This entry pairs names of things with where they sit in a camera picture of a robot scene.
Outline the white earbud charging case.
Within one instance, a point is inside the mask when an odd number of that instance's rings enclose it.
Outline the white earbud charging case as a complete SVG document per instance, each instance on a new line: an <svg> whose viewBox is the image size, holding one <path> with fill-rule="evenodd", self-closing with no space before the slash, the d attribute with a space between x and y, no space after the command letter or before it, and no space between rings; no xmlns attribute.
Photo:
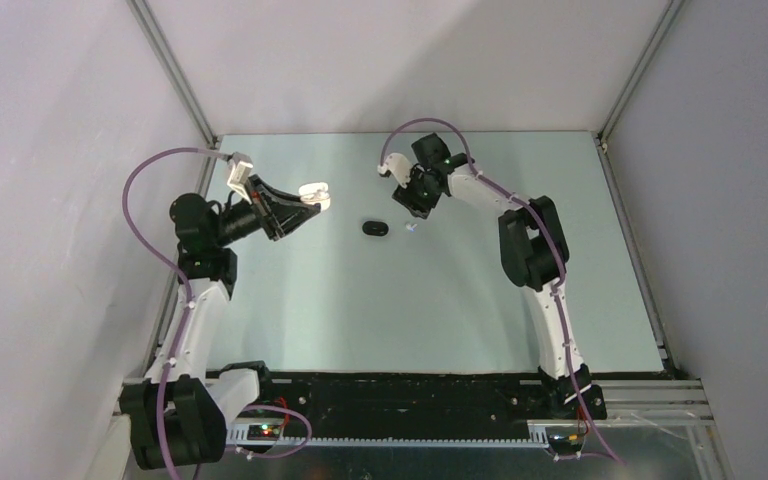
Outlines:
<svg viewBox="0 0 768 480"><path fill-rule="evenodd" d="M318 206L322 212L327 211L331 205L329 185L326 182L301 185L298 188L298 195L303 203Z"/></svg>

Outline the black earbud charging case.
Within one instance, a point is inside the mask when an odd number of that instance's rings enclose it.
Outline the black earbud charging case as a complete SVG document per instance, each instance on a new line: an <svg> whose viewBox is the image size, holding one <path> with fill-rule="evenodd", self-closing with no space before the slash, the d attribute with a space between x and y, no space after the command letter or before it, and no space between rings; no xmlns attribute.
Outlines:
<svg viewBox="0 0 768 480"><path fill-rule="evenodd" d="M388 224L379 220L367 220L362 224L361 229L365 235L373 237L384 237L389 233Z"/></svg>

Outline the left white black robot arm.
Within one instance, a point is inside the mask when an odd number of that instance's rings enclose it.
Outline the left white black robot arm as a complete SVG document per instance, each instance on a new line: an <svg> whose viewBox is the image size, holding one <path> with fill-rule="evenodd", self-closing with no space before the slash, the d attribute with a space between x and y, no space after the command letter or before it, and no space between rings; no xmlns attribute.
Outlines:
<svg viewBox="0 0 768 480"><path fill-rule="evenodd" d="M213 463L228 429L245 409L264 416L276 403L261 362L234 367L207 382L209 350L232 299L238 257L231 244L263 232L278 241L330 206L329 186L314 182L297 193L280 191L253 175L231 181L236 203L185 193L169 209L178 239L172 267L177 303L166 337L144 379L123 388L119 405L131 421L131 447L143 470Z"/></svg>

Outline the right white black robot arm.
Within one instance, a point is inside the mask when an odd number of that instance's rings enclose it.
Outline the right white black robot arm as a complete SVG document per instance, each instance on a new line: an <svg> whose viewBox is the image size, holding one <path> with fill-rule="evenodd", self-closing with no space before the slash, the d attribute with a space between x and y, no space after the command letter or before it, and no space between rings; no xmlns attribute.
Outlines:
<svg viewBox="0 0 768 480"><path fill-rule="evenodd" d="M567 313L569 248L555 203L504 189L478 169L469 151L452 154L436 134L411 148L413 160L382 152L378 174L396 180L393 199L417 218L427 218L443 196L496 214L502 269L522 292L537 334L543 408L556 418L570 416L592 381Z"/></svg>

